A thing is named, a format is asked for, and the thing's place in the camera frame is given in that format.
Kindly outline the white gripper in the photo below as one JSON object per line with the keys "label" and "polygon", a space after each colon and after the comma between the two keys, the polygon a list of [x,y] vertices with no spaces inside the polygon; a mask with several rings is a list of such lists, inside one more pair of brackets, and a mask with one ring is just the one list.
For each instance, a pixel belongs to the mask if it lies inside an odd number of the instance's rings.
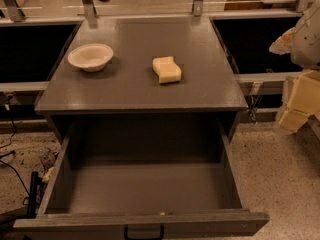
{"label": "white gripper", "polygon": [[279,126],[296,133],[320,111],[320,0],[316,0],[292,27],[269,47],[271,53],[289,54],[294,64],[305,69],[292,80],[288,101],[280,112]]}

